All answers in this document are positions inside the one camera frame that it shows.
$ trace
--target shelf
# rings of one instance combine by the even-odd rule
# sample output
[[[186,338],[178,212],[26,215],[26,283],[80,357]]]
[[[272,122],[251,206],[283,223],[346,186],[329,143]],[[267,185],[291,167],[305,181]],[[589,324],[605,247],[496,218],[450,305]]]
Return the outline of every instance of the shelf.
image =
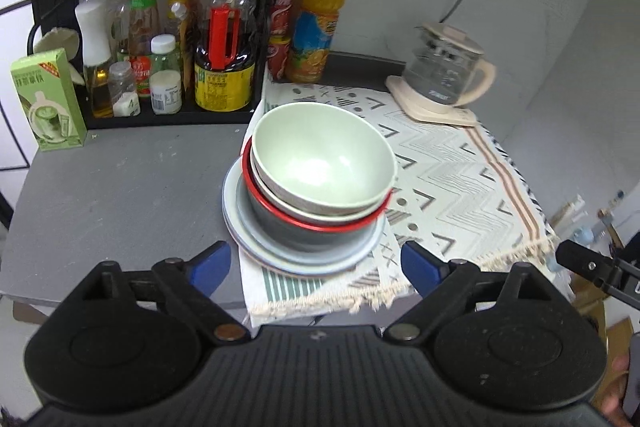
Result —
[[[114,129],[125,127],[146,127],[150,125],[190,125],[217,123],[249,123],[254,115],[253,102],[237,111],[212,112],[198,107],[193,99],[193,93],[187,96],[182,109],[176,114],[155,114],[151,109],[149,98],[140,100],[140,114],[127,118],[94,118],[86,99],[84,87],[76,87],[76,97],[80,111],[89,133],[95,129]]]

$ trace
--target matcha latte box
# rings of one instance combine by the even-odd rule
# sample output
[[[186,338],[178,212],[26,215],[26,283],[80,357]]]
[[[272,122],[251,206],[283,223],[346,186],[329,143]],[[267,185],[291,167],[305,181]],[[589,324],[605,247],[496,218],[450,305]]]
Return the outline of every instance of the matcha latte box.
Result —
[[[63,48],[16,60],[11,76],[41,150],[82,146],[86,126]]]

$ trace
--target glass kettle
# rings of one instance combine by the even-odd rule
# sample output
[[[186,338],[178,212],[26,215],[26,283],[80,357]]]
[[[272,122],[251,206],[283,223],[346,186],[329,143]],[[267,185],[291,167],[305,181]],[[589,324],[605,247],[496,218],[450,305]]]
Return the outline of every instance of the glass kettle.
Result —
[[[414,58],[402,77],[417,94],[440,104],[442,110],[477,100],[494,83],[495,66],[482,58],[484,50],[465,32],[441,23],[424,23],[420,40],[423,45],[414,49]],[[472,87],[478,71],[482,78]],[[429,106],[442,112],[438,106]]]

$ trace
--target red bottle handle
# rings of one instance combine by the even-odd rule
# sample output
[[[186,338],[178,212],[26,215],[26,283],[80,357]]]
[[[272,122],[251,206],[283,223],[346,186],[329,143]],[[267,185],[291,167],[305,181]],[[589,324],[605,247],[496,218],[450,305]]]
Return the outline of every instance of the red bottle handle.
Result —
[[[226,32],[229,16],[233,13],[233,33],[231,54],[226,54]],[[238,35],[240,33],[240,10],[231,9],[228,5],[222,8],[211,8],[209,20],[209,60],[214,70],[224,70],[236,59],[238,52]]]

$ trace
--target barcode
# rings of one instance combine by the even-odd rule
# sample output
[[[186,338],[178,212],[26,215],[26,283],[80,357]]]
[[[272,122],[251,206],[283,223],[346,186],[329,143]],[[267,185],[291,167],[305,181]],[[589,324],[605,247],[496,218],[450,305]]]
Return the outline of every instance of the barcode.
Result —
[[[164,111],[164,100],[151,97],[151,107],[158,111]]]

